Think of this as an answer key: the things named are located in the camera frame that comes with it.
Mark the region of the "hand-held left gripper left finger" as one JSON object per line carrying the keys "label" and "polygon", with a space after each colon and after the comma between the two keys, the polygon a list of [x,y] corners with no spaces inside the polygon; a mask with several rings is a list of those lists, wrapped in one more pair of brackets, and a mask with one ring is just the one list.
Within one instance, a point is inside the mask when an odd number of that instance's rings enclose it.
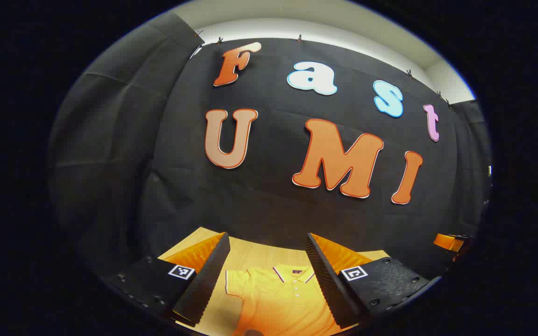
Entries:
{"label": "hand-held left gripper left finger", "polygon": [[230,236],[216,234],[166,258],[146,256],[104,282],[128,302],[164,322],[196,326],[230,253]]}

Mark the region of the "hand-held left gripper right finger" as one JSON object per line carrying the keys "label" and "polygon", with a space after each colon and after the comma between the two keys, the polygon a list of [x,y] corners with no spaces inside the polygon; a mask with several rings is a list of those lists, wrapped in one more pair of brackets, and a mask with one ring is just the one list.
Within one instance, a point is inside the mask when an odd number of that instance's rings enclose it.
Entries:
{"label": "hand-held left gripper right finger", "polygon": [[342,328],[389,319],[440,281],[395,258],[370,259],[311,232],[305,246],[327,306]]}

